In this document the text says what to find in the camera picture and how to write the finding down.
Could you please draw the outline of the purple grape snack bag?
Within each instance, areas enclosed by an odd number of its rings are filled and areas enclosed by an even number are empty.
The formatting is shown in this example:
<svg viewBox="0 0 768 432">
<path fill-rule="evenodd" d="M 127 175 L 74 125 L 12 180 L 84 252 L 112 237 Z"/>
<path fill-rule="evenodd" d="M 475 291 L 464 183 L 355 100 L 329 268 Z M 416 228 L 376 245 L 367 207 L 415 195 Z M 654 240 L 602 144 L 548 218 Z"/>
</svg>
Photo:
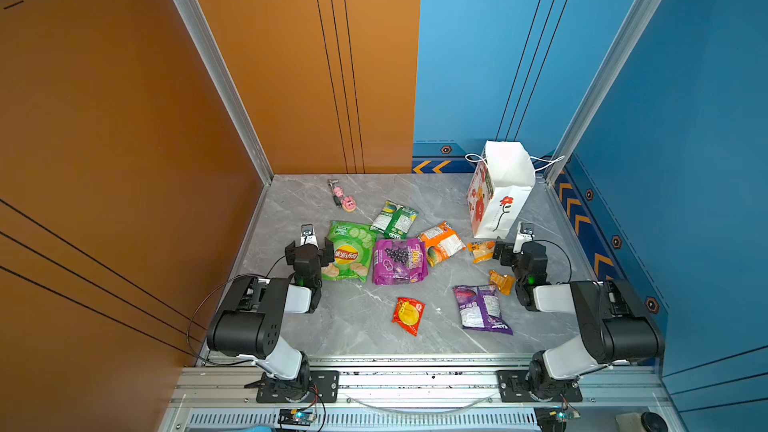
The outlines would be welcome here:
<svg viewBox="0 0 768 432">
<path fill-rule="evenodd" d="M 376 285 L 418 283 L 428 276 L 426 249 L 418 238 L 382 239 L 373 251 L 372 278 Z"/>
</svg>

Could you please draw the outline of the green twin snack pack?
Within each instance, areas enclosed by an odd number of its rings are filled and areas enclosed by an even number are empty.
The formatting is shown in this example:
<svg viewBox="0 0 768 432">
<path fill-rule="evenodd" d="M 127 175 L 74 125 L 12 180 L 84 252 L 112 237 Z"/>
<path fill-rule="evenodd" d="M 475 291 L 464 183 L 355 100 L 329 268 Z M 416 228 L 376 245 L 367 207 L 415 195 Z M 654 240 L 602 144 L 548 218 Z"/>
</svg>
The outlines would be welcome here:
<svg viewBox="0 0 768 432">
<path fill-rule="evenodd" d="M 389 239 L 406 237 L 419 212 L 409 206 L 386 200 L 370 229 Z"/>
</svg>

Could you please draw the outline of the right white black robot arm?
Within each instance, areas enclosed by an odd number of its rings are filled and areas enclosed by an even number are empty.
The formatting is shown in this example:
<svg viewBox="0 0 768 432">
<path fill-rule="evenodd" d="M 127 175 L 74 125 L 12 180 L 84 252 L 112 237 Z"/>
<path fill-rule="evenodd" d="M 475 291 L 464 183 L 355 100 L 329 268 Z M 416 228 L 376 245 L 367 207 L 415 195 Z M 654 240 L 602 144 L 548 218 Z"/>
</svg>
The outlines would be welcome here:
<svg viewBox="0 0 768 432">
<path fill-rule="evenodd" d="M 546 247 L 501 242 L 493 258 L 512 269 L 514 291 L 530 312 L 562 313 L 577 320 L 578 335 L 536 352 L 528 369 L 501 370 L 504 402 L 581 399 L 579 380 L 616 362 L 639 363 L 664 354 L 663 334 L 627 281 L 548 281 Z"/>
</svg>

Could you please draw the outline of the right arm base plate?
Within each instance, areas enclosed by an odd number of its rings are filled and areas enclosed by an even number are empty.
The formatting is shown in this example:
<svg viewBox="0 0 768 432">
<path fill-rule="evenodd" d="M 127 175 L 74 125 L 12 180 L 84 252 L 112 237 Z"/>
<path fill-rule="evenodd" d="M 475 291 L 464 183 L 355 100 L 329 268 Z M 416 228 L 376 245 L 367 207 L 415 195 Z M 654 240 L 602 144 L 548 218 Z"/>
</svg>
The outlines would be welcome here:
<svg viewBox="0 0 768 432">
<path fill-rule="evenodd" d="M 533 378 L 529 371 L 499 370 L 496 372 L 498 390 L 504 403 L 583 401 L 576 380 L 555 380 L 544 373 Z"/>
</svg>

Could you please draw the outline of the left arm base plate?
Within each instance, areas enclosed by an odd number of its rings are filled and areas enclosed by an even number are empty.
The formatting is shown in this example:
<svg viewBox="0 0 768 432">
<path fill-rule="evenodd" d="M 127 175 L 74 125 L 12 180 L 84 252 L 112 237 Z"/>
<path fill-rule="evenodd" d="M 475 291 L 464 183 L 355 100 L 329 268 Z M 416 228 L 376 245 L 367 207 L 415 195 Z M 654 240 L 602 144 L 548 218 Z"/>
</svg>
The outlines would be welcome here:
<svg viewBox="0 0 768 432">
<path fill-rule="evenodd" d="M 258 381 L 256 402 L 260 404 L 310 403 L 317 399 L 325 404 L 335 403 L 339 391 L 340 373 L 336 370 L 309 370 L 291 381 L 269 377 Z"/>
</svg>

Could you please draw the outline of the green Lay's chips bag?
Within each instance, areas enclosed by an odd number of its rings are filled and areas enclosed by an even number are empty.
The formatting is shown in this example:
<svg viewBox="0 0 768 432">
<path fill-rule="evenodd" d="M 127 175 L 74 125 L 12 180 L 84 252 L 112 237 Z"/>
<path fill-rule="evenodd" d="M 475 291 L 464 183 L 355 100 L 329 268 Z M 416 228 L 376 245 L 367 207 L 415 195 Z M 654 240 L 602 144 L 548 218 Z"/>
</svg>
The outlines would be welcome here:
<svg viewBox="0 0 768 432">
<path fill-rule="evenodd" d="M 365 282 L 373 261 L 377 234 L 369 225 L 332 221 L 327 238 L 333 243 L 334 261 L 322 268 L 323 279 Z"/>
</svg>

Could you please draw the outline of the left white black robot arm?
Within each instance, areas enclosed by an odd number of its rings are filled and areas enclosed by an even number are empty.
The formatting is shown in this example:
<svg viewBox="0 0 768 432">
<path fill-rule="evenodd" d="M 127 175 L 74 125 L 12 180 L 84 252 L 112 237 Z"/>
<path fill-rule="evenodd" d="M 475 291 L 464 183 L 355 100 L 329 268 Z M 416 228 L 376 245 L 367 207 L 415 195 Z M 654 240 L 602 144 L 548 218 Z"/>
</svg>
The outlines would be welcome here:
<svg viewBox="0 0 768 432">
<path fill-rule="evenodd" d="M 207 331 L 210 350 L 254 363 L 262 377 L 246 384 L 262 403 L 320 397 L 306 354 L 282 336 L 287 314 L 312 314 L 322 297 L 321 270 L 334 260 L 333 244 L 305 239 L 285 248 L 287 278 L 242 275 L 232 281 Z"/>
</svg>

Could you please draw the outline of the white floral paper bag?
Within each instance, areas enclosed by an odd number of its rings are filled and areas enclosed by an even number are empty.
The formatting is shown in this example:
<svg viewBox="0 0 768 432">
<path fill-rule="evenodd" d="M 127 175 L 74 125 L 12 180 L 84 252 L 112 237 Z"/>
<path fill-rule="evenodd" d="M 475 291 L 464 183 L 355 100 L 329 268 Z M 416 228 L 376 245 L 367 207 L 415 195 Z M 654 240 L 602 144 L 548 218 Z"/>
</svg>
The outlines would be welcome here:
<svg viewBox="0 0 768 432">
<path fill-rule="evenodd" d="M 520 142 L 487 141 L 466 194 L 475 239 L 505 238 L 536 184 L 536 174 L 564 159 L 531 157 Z"/>
</svg>

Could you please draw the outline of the purple white snack bag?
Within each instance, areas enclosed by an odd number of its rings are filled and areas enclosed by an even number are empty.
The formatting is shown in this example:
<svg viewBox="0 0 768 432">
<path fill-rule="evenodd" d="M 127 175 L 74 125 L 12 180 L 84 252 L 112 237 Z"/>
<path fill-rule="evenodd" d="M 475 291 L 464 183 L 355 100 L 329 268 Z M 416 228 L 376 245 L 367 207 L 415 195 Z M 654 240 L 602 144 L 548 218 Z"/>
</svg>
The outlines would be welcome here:
<svg viewBox="0 0 768 432">
<path fill-rule="evenodd" d="M 503 320 L 495 285 L 453 287 L 463 329 L 513 335 Z"/>
</svg>

